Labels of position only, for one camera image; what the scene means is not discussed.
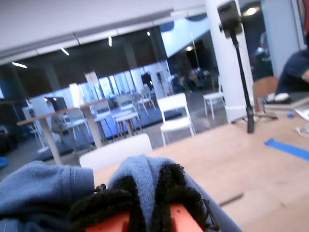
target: dark shirt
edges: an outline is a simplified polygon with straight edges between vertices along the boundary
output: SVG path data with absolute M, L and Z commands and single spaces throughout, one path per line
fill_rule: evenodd
M 302 75 L 309 70 L 309 49 L 296 52 L 285 64 L 276 94 L 309 91 L 309 83 Z

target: glass window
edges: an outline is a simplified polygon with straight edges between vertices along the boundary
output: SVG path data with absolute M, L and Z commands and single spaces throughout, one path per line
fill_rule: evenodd
M 118 88 L 117 88 L 117 84 L 116 84 L 116 82 L 115 82 L 114 76 L 110 76 L 110 80 L 111 80 L 111 84 L 112 84 L 112 88 L 113 88 L 113 90 L 114 90 L 114 93 L 115 93 L 116 95 L 119 95 Z
M 107 77 L 103 77 L 103 78 L 99 79 L 99 81 L 100 81 L 100 84 L 102 86 L 102 90 L 103 90 L 104 96 L 108 97 L 108 96 L 112 95 L 112 89 L 111 89 L 111 85 L 110 85 L 110 82 L 109 82 L 108 78 Z
M 271 54 L 261 2 L 257 1 L 243 6 L 241 13 L 253 81 L 266 76 L 273 76 Z

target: wooden tabletop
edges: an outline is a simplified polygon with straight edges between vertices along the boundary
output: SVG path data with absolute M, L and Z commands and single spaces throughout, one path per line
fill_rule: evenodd
M 248 232 L 306 231 L 309 216 L 309 162 L 264 145 L 278 141 L 309 149 L 309 139 L 294 132 L 305 120 L 262 119 L 255 133 L 246 124 L 225 125 L 166 147 L 148 156 L 181 164 L 217 202 L 244 197 L 224 210 Z M 95 184 L 107 183 L 119 164 L 94 172 Z
M 73 111 L 73 110 L 83 109 L 85 107 L 88 107 L 90 105 L 94 105 L 94 104 L 100 103 L 102 101 L 104 102 L 104 101 L 106 101 L 106 99 L 100 99 L 100 100 L 95 100 L 95 101 L 91 101 L 91 102 L 85 103 L 85 104 L 81 105 L 80 108 L 74 108 L 73 107 L 73 108 L 68 108 L 68 109 L 63 109 L 63 110 L 58 110 L 58 111 L 50 112 L 50 113 L 45 114 L 45 115 L 39 115 L 39 116 L 36 116 L 36 117 L 28 118 L 26 120 L 17 122 L 17 125 L 21 126 L 21 125 L 25 125 L 25 124 L 28 124 L 28 123 L 31 123 L 31 122 L 34 122 L 34 121 L 37 121 L 37 120 L 40 120 L 40 119 L 52 116 L 52 115 L 64 114 L 66 112 L 70 112 L 70 111 Z

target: blue denim jacket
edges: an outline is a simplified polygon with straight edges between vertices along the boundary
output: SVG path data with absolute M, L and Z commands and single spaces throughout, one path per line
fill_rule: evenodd
M 0 231 L 68 231 L 70 207 L 93 188 L 90 169 L 26 164 L 0 182 Z

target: blue tape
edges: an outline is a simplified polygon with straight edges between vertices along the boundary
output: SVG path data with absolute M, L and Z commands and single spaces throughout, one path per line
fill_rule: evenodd
M 298 156 L 300 158 L 303 158 L 303 159 L 309 161 L 309 151 L 308 150 L 299 148 L 297 146 L 292 146 L 292 145 L 289 145 L 289 144 L 278 142 L 278 141 L 274 140 L 273 138 L 268 139 L 264 143 L 267 146 L 272 146 L 276 149 L 279 149 L 281 151 L 285 151 L 287 153 L 290 153 L 292 155 Z

